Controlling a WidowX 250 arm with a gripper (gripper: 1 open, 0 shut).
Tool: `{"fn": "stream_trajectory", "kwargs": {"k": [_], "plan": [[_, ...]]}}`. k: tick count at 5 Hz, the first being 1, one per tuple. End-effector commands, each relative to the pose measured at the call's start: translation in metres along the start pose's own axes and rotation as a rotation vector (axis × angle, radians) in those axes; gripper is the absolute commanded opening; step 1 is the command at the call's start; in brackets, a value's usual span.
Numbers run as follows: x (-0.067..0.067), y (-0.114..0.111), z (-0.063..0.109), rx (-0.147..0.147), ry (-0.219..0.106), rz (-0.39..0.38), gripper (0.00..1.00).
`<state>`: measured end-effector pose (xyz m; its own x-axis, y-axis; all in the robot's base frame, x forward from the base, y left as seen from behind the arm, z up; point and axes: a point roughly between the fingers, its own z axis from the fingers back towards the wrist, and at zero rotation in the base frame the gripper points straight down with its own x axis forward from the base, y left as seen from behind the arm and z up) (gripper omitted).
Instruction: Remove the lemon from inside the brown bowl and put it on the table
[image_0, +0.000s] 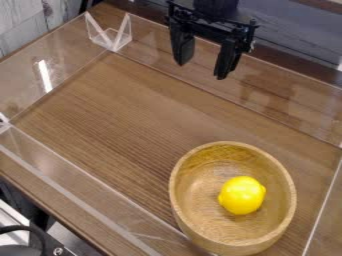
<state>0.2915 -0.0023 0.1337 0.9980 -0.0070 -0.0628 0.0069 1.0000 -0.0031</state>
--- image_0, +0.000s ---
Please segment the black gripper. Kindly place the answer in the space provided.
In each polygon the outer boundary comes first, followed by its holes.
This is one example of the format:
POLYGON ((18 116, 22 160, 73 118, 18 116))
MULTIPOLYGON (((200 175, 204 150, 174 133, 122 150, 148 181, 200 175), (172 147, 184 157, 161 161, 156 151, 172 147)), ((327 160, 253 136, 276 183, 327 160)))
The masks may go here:
POLYGON ((173 60, 182 66, 193 57, 195 36, 220 45, 213 76, 235 70, 241 52, 253 47, 256 20, 237 9, 239 0, 166 0, 173 60))

